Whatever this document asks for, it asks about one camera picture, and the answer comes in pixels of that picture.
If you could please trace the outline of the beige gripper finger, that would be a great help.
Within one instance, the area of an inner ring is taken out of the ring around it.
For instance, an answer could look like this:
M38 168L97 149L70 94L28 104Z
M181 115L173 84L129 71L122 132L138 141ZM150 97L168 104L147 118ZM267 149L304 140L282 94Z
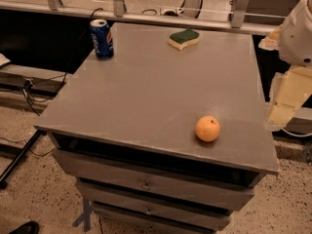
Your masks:
M285 128L311 96L311 67L292 65L284 74L276 72L269 92L265 129L277 132Z
M278 51L280 42L280 32L281 27L280 26L276 27L268 36L266 36L259 42L258 47L266 51Z

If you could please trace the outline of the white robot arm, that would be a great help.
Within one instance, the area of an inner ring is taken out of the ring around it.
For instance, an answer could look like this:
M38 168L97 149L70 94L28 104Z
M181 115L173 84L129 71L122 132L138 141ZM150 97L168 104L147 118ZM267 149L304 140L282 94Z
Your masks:
M258 47L278 51L280 60L290 65L285 74L274 75L270 87L264 125L276 132L288 125L312 95L312 0L300 0Z

